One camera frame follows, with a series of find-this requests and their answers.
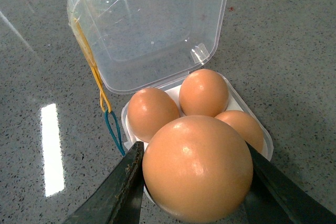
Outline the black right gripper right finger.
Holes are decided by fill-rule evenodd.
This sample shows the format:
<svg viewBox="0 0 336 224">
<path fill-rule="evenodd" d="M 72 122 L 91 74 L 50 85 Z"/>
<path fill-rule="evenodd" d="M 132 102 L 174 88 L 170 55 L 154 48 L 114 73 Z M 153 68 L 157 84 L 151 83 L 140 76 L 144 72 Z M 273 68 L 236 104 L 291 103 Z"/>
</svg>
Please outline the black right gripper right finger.
<svg viewBox="0 0 336 224">
<path fill-rule="evenodd" d="M 247 145 L 253 160 L 253 181 L 244 201 L 249 223 L 335 223 L 335 214 Z"/>
</svg>

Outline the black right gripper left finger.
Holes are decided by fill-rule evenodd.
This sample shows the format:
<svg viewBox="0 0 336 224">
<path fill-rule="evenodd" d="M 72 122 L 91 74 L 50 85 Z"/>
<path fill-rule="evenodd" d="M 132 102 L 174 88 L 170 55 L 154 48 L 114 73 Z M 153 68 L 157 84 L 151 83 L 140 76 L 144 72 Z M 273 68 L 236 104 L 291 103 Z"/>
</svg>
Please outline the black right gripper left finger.
<svg viewBox="0 0 336 224">
<path fill-rule="evenodd" d="M 144 143 L 136 142 L 94 194 L 64 223 L 139 223 Z"/>
</svg>

